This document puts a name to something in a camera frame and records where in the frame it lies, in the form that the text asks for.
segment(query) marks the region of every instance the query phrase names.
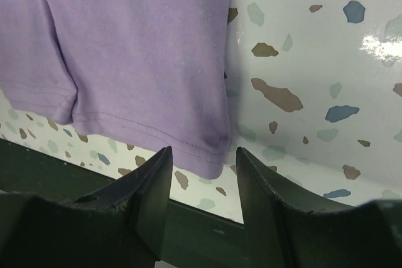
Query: brown speckle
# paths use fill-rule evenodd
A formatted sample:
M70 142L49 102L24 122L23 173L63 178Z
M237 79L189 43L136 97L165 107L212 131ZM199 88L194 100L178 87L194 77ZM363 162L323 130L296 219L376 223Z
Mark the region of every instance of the brown speckle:
M239 11L237 8L229 8L229 14L227 15L227 24L233 21L234 18L237 17Z
M142 166L145 163L145 158L141 156L136 156L136 164L137 166Z
M257 43L256 46L251 50L254 56L277 56L279 52L276 51L271 45L266 43Z
M77 133L77 135L78 135L80 141L88 142L88 136L86 136L86 135L81 135L81 134L79 134L77 131L75 131L75 133Z
M291 93L289 89L268 86L260 78L252 78L251 83L255 90L262 92L267 100L274 103L285 112L302 110L302 102L296 95Z
M177 179L177 182L179 185L182 187L183 190L186 190L188 188L188 178L186 175L179 171L175 171L175 177Z
M233 173L237 174L236 165L235 165L235 164L231 165L231 170L233 171Z
M227 195L226 195L226 192L225 192L225 190L224 190L223 188L216 188L216 190L217 190L219 193L221 193L222 195L227 196Z
M278 123L277 122L270 122L269 123L269 130L271 131L272 134L275 134L277 128L278 128Z
M369 141L363 141L362 139L358 139L357 141L364 147L369 147L371 145L371 142Z
M396 83L393 90L396 94L402 97L402 83Z
M123 176L131 172L129 169L118 169L117 171L119 172L120 175Z
M57 127L57 125L55 124L55 122L53 122L53 121L52 121L51 119L49 119L49 118L46 118L46 119L48 120L49 126L52 127L54 130L58 131L58 127Z
M19 128L19 136L21 136L22 139L26 139L28 135L26 135L24 129Z
M312 12L312 13L315 13L321 9L322 9L321 4L314 4L314 5L310 6L310 8L309 8L310 12Z
M32 136L33 139L36 138L36 136L31 132L31 130L28 129L28 133L30 134L30 136Z
M343 169L346 179L355 180L357 177L360 176L360 171L354 166L348 166L345 164Z

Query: purple t-shirt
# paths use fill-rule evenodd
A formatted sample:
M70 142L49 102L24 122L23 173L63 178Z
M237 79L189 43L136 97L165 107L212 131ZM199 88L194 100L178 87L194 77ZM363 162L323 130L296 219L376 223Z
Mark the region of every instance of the purple t-shirt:
M157 151L205 178L229 143L229 0L0 0L0 87L15 109Z

